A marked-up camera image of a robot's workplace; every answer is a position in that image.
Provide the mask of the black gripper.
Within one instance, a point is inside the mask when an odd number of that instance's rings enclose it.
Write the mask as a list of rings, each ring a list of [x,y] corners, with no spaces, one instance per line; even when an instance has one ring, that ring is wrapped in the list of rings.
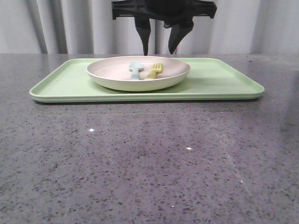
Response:
[[[133,17],[142,42],[143,54],[148,55],[151,33],[150,19],[163,21],[171,27],[168,49],[173,54],[180,42],[193,30],[194,17],[214,18],[217,6],[203,0],[120,0],[112,1],[112,17]]]

